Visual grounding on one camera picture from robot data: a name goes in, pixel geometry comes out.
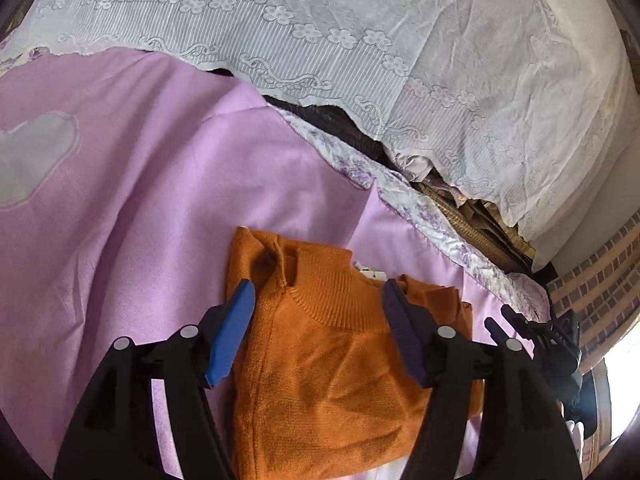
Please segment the brick pattern curtain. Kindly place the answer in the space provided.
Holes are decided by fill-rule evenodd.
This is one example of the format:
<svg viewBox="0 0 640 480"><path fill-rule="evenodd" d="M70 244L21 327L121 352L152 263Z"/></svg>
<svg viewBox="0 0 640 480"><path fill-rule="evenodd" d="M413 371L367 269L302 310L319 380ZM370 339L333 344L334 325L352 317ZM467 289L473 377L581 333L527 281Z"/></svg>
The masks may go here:
<svg viewBox="0 0 640 480"><path fill-rule="evenodd" d="M594 254L547 285L551 312L580 324L580 371L589 372L639 321L639 215Z"/></svg>

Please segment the orange knit cat cardigan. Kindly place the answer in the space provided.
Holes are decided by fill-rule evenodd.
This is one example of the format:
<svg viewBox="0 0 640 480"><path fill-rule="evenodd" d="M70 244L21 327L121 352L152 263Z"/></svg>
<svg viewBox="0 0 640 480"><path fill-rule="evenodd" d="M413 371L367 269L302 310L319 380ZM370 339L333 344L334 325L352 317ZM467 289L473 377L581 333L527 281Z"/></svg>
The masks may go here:
<svg viewBox="0 0 640 480"><path fill-rule="evenodd" d="M227 284L256 306L233 365L242 479L333 479L408 455L430 394L408 375L380 282L344 248L239 228Z"/></svg>

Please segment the dark folded clothing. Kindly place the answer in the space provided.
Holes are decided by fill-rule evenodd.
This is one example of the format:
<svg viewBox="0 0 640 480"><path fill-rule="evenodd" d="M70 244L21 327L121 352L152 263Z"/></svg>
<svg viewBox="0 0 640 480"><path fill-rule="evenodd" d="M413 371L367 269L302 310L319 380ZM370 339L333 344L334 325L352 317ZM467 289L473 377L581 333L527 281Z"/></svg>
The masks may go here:
<svg viewBox="0 0 640 480"><path fill-rule="evenodd" d="M382 143L362 133L338 106L299 105L270 96L266 90L259 93L332 166L346 166L346 160L354 158L365 165L378 164L388 170L398 170Z"/></svg>

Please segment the white lace cover cloth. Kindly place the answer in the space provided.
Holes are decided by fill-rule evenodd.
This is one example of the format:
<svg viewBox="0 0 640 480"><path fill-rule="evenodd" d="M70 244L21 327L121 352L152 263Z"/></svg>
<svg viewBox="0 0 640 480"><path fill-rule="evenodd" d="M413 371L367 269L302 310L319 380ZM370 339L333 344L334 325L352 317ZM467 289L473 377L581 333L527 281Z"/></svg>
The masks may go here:
<svg viewBox="0 0 640 480"><path fill-rule="evenodd" d="M436 171L495 204L535 266L585 218L639 117L606 0L35 0L1 62L38 47L160 51L341 107L408 179Z"/></svg>

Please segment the floral purple white bedding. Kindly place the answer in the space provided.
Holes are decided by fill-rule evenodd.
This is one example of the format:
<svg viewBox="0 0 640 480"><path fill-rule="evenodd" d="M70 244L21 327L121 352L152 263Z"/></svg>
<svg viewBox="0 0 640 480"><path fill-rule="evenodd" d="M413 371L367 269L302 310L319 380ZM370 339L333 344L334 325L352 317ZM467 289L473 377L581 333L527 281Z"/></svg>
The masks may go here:
<svg viewBox="0 0 640 480"><path fill-rule="evenodd" d="M145 284L184 262L213 281L237 226L350 249L456 286L479 315L548 318L544 290L505 274L428 197L378 165L332 166L245 81L157 53L44 54L1 77L3 248L77 249L137 228Z"/></svg>

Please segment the brown woven mat stack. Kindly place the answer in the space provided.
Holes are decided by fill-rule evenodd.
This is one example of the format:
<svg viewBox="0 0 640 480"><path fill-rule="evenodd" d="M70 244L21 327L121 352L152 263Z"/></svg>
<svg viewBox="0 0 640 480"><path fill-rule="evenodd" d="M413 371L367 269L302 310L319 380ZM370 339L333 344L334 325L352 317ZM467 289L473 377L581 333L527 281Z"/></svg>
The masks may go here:
<svg viewBox="0 0 640 480"><path fill-rule="evenodd" d="M432 174L412 186L429 197L457 233L501 270L532 274L535 249L516 226L503 222L496 205L467 198Z"/></svg>

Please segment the pink bed sheet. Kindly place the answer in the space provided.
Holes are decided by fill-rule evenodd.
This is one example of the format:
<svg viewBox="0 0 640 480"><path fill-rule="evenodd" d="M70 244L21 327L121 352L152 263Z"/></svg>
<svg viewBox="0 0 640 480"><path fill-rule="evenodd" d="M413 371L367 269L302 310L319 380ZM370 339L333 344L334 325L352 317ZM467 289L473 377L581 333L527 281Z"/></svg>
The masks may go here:
<svg viewBox="0 0 640 480"><path fill-rule="evenodd" d="M245 81L121 48L2 77L1 409L45 471L114 341L164 340L250 280L207 393L236 474L397 477L433 396L376 270L476 341L505 304L549 316L428 197Z"/></svg>

